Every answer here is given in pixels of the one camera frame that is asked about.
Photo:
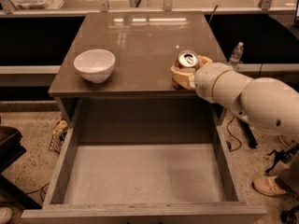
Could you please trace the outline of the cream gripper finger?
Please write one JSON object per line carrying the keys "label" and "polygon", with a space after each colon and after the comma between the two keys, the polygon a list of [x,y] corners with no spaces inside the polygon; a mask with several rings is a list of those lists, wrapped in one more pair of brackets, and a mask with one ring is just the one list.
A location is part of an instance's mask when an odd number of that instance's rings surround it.
{"label": "cream gripper finger", "polygon": [[212,63],[212,60],[206,56],[198,56],[200,68],[204,67],[206,64]]}
{"label": "cream gripper finger", "polygon": [[178,68],[176,66],[171,67],[172,81],[174,87],[179,89],[193,90],[194,85],[194,68]]}

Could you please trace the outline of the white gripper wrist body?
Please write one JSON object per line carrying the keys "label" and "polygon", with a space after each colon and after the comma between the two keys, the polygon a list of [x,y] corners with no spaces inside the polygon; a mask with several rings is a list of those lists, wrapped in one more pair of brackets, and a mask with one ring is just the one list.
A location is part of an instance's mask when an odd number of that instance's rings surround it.
{"label": "white gripper wrist body", "polygon": [[237,73],[224,63],[209,63],[194,75],[194,88],[199,97],[219,104],[233,113],[244,113],[241,94],[252,78]]}

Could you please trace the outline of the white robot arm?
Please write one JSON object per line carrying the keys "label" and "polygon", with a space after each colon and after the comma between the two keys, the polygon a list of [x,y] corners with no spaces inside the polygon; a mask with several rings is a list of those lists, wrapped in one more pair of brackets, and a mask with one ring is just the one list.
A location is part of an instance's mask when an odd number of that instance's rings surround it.
{"label": "white robot arm", "polygon": [[176,63],[171,72],[176,85],[196,91],[252,127],[299,140],[299,94],[285,83],[271,77],[253,79],[205,57],[197,64],[191,59],[185,65]]}

